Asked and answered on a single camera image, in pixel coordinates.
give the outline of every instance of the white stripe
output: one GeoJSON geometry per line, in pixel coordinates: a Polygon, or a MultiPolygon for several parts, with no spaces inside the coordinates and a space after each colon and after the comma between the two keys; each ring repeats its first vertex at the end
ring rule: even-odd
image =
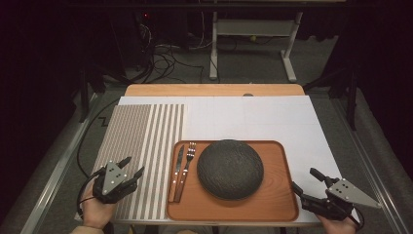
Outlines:
{"type": "MultiPolygon", "coordinates": [[[[176,105],[172,106],[172,113],[170,116],[170,123],[169,123],[169,142],[172,142],[173,145],[175,144],[174,142],[174,134],[173,134],[173,126],[176,124],[175,123],[175,115],[179,113],[179,110],[176,112],[176,105]]],[[[161,206],[161,213],[160,213],[160,219],[163,219],[163,217],[165,216],[165,208],[166,208],[166,201],[167,201],[167,196],[168,196],[168,188],[169,188],[169,170],[170,170],[170,158],[171,158],[171,151],[172,151],[173,147],[168,147],[167,148],[167,160],[165,163],[165,168],[166,168],[166,172],[164,175],[164,187],[162,188],[162,196],[161,198],[158,199],[158,204],[160,204],[161,206]]]]}
{"type": "Polygon", "coordinates": [[[156,193],[155,193],[155,200],[154,200],[154,212],[152,213],[152,219],[156,219],[158,216],[158,207],[162,206],[163,200],[164,200],[164,193],[165,193],[165,185],[168,184],[168,180],[165,180],[165,176],[162,177],[162,173],[165,173],[165,175],[167,175],[169,173],[169,163],[165,162],[165,155],[167,154],[169,158],[169,150],[170,147],[169,145],[167,145],[167,143],[170,143],[170,133],[168,136],[168,131],[169,131],[169,126],[172,125],[172,120],[169,121],[169,118],[171,117],[171,115],[169,114],[171,112],[171,108],[173,110],[173,105],[168,104],[167,105],[167,111],[165,114],[165,119],[166,119],[166,123],[165,123],[165,127],[164,127],[164,132],[163,132],[163,136],[164,136],[164,142],[162,145],[162,151],[161,151],[161,155],[162,157],[160,157],[160,165],[159,168],[161,169],[161,171],[158,172],[158,186],[156,189],[156,193]]]}
{"type": "Polygon", "coordinates": [[[162,135],[162,125],[164,122],[164,112],[165,112],[165,106],[162,104],[161,105],[161,113],[159,113],[157,115],[157,117],[159,117],[159,122],[157,123],[158,125],[158,131],[156,132],[155,135],[153,135],[154,140],[155,140],[155,152],[153,153],[153,158],[152,158],[152,175],[151,175],[151,182],[149,183],[149,190],[148,190],[148,200],[146,202],[147,206],[146,206],[146,211],[145,211],[145,219],[149,218],[149,211],[153,209],[152,205],[152,198],[153,198],[153,194],[152,194],[152,190],[154,189],[154,184],[155,184],[155,176],[158,173],[158,168],[156,167],[157,162],[160,160],[158,152],[159,152],[159,147],[160,147],[160,136],[162,135]]]}
{"type": "MultiPolygon", "coordinates": [[[[146,151],[146,147],[147,147],[147,140],[149,137],[149,130],[150,130],[150,126],[152,126],[152,115],[154,113],[154,107],[155,105],[151,105],[151,108],[149,110],[149,116],[148,116],[148,124],[146,126],[146,131],[145,131],[145,135],[143,136],[143,142],[142,142],[142,150],[141,153],[139,155],[139,165],[144,165],[144,159],[145,156],[144,153],[146,151]]],[[[149,170],[149,168],[145,166],[145,173],[143,174],[141,180],[141,191],[145,190],[145,184],[147,184],[146,180],[147,180],[147,172],[149,170]]],[[[141,194],[141,196],[138,196],[138,194],[135,194],[135,196],[133,196],[133,199],[131,201],[131,210],[130,210],[130,216],[129,219],[137,219],[138,214],[140,214],[142,212],[142,204],[143,204],[143,194],[141,194]],[[137,212],[136,214],[133,213],[134,211],[134,207],[137,205],[137,212]]]]}

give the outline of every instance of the wooden tray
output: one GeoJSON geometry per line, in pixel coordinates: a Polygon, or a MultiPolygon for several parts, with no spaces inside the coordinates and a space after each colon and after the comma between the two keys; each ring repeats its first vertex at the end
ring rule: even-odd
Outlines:
{"type": "MultiPolygon", "coordinates": [[[[240,201],[225,201],[207,192],[198,180],[197,164],[203,150],[212,140],[195,140],[197,150],[189,168],[180,203],[168,203],[167,214],[175,220],[188,221],[293,221],[298,216],[295,194],[283,147],[272,140],[247,140],[264,164],[264,179],[258,190],[240,201]]],[[[173,149],[171,177],[182,144],[185,151],[182,169],[186,164],[189,140],[178,142],[173,149]]]]}

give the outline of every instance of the metal stand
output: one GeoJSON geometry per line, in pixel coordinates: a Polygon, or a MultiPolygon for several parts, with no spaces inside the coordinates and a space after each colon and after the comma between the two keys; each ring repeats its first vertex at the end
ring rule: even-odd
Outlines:
{"type": "Polygon", "coordinates": [[[289,82],[296,83],[297,78],[292,68],[289,55],[297,35],[302,16],[303,13],[299,12],[295,17],[295,20],[218,19],[217,13],[214,12],[212,22],[212,49],[210,53],[209,79],[215,80],[218,77],[218,52],[216,49],[216,40],[218,35],[288,36],[288,46],[286,50],[281,51],[282,62],[289,82]]]}

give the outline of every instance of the dark background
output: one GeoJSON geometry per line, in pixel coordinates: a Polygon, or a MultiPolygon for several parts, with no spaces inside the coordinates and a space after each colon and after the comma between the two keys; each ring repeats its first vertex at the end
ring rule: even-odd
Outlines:
{"type": "MultiPolygon", "coordinates": [[[[125,67],[145,59],[136,18],[147,20],[155,39],[164,38],[183,48],[187,45],[188,31],[197,36],[202,34],[200,14],[194,13],[151,13],[150,19],[144,19],[142,14],[132,13],[71,12],[51,0],[2,4],[3,167],[0,177],[6,178],[8,192],[2,193],[0,220],[72,116],[76,108],[72,99],[79,91],[80,71],[86,70],[89,81],[95,82],[102,72],[94,70],[91,61],[122,75],[125,67]]],[[[316,35],[323,40],[340,35],[324,74],[343,64],[356,66],[359,87],[395,155],[412,177],[409,167],[413,155],[410,147],[413,140],[411,3],[388,1],[380,6],[351,14],[304,14],[298,39],[316,35]]],[[[225,16],[236,18],[239,15],[225,16]]],[[[209,32],[211,13],[206,13],[205,17],[209,32]]],[[[249,17],[267,19],[274,15],[249,14],[249,17]]]]}

